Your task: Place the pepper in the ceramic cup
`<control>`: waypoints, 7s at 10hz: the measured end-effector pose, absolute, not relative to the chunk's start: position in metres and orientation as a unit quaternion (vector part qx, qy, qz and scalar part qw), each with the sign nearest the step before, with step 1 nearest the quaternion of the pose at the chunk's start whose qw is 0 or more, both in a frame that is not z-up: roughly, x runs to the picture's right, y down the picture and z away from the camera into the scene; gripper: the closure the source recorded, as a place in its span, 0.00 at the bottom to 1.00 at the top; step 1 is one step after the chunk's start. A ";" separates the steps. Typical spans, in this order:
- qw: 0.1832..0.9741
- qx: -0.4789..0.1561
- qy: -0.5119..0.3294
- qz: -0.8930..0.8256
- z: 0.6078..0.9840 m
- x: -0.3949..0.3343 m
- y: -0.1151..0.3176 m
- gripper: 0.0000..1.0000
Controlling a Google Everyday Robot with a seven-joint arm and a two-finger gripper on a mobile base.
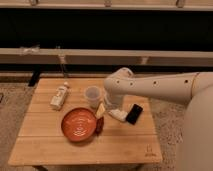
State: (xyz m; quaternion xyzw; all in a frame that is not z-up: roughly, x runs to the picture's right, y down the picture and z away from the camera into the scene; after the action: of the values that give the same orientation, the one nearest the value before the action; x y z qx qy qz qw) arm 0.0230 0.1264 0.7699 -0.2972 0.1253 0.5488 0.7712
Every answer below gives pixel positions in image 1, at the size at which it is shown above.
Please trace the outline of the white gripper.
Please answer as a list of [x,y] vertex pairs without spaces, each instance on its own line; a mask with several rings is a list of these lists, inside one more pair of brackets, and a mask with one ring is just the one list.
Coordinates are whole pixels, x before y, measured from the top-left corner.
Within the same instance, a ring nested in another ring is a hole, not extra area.
[[[121,108],[123,104],[123,97],[121,95],[106,94],[104,97],[105,107],[107,109]],[[96,118],[100,119],[105,113],[104,104],[101,103],[96,111]]]

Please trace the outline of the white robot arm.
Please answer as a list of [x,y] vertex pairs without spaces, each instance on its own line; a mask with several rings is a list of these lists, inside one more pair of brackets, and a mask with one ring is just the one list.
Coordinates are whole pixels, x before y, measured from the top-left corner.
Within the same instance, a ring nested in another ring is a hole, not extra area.
[[213,72],[136,78],[126,67],[104,81],[107,109],[122,106],[125,95],[186,105],[176,171],[213,171]]

